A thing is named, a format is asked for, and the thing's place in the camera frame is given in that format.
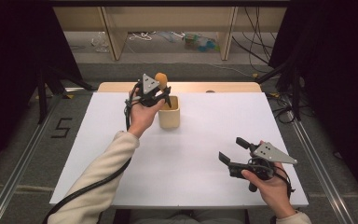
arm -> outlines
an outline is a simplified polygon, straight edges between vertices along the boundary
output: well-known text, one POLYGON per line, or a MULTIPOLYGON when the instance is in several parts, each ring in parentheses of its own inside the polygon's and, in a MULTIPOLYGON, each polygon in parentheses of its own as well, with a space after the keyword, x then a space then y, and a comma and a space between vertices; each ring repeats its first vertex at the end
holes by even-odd
MULTIPOLYGON (((282 165, 275 162, 275 166, 283 169, 282 165)), ((310 224, 310 219, 304 213, 297 212, 290 204, 287 197, 287 186, 280 178, 274 176, 270 180, 261 180, 252 172, 243 170, 242 175, 260 190, 264 202, 272 209, 277 217, 277 223, 282 224, 310 224)), ((283 171, 277 169, 277 173, 286 176, 283 171)))
MULTIPOLYGON (((128 131, 116 134, 107 150, 89 165, 65 196, 103 180, 120 169, 133 155, 139 146, 139 138, 151 126, 156 113, 163 105, 163 100, 152 107, 134 105, 128 131)), ((100 213, 106 210, 115 198, 121 177, 122 174, 97 189, 75 198, 51 215, 48 223, 97 223, 100 213)))

sleeve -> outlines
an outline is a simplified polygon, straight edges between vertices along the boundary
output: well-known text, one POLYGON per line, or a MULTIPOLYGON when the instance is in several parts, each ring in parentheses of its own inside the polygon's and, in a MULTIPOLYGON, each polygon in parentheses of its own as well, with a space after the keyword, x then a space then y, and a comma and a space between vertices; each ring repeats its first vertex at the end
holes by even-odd
POLYGON ((302 212, 297 212, 290 217, 277 219, 277 224, 310 224, 310 218, 302 212))
MULTIPOLYGON (((139 139, 131 133, 118 132, 106 151, 96 158, 69 189, 65 196, 120 169, 139 146, 139 139)), ((100 213, 106 210, 116 195, 122 174, 112 181, 73 199, 48 218, 48 223, 97 223, 100 213)))

white tabletop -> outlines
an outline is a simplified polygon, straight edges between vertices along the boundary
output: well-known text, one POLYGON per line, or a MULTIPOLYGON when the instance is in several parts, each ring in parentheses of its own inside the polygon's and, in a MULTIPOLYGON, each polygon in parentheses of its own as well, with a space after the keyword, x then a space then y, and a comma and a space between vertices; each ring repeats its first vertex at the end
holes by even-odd
MULTIPOLYGON (((287 153, 264 93, 180 93, 181 123, 161 129, 158 118, 142 136, 125 171, 116 208, 246 208, 266 205, 249 182, 229 176, 218 159, 219 151, 231 161, 247 163, 249 150, 235 143, 270 142, 287 153)), ((125 130, 127 93, 97 92, 91 98, 74 146, 50 203, 58 203, 86 167, 105 151, 119 130, 125 130)), ((284 168, 292 180, 291 203, 307 206, 308 200, 293 165, 284 168)))

beige cup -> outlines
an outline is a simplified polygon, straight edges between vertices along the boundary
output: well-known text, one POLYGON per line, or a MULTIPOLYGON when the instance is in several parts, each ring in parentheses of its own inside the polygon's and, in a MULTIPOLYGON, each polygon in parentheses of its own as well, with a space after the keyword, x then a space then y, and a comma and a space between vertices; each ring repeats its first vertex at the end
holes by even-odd
POLYGON ((165 104, 158 112, 159 126, 163 129, 177 128, 180 124, 180 107, 177 96, 170 96, 171 105, 165 104))

hand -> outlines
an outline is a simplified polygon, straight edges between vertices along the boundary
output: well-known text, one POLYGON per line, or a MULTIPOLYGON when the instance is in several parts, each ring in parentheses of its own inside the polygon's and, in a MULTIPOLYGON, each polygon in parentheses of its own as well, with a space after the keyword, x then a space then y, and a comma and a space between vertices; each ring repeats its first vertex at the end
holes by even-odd
POLYGON ((130 115, 131 126, 128 132, 140 138, 144 131, 152 125, 154 117, 164 104, 164 99, 161 99, 151 107, 143 106, 136 101, 132 102, 130 115))
MULTIPOLYGON (((275 162, 274 165, 283 169, 280 162, 275 162)), ((286 174, 280 169, 277 169, 276 172, 286 177, 286 174)), ((261 180, 250 171, 243 170, 241 173, 257 186, 264 202, 274 211, 277 218, 290 217, 296 213, 287 197, 287 185, 279 177, 274 176, 269 180, 261 180)))

